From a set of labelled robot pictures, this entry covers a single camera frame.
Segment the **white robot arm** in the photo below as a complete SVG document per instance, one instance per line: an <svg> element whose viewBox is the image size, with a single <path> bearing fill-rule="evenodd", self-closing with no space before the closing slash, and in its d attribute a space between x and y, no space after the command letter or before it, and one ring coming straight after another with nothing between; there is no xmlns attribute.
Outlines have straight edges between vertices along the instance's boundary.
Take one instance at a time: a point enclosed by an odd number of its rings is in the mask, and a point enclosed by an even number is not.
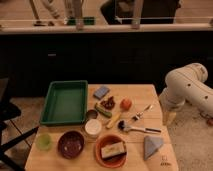
<svg viewBox="0 0 213 171"><path fill-rule="evenodd" d="M186 101L213 117L213 88L204 84L207 78L208 71L200 63L191 63L166 74L166 87L159 95L165 126L171 124Z"/></svg>

